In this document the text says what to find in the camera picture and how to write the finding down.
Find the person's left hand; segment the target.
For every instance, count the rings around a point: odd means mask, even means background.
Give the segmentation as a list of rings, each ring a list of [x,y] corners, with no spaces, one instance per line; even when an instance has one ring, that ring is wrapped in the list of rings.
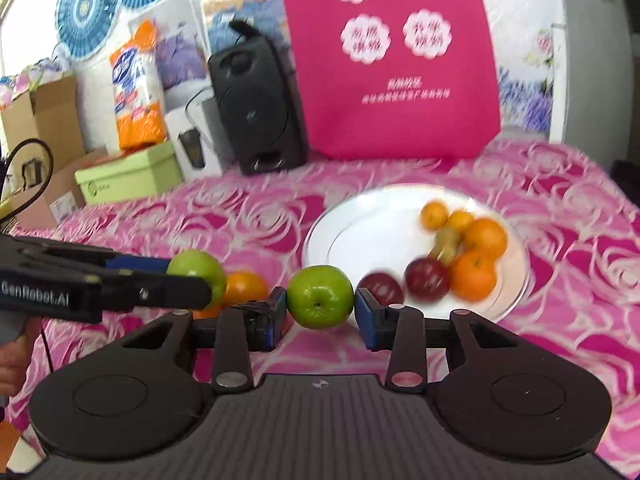
[[[27,369],[32,362],[32,350],[41,330],[41,318],[30,318],[24,333],[4,344],[0,352],[0,393],[15,396],[23,388]]]

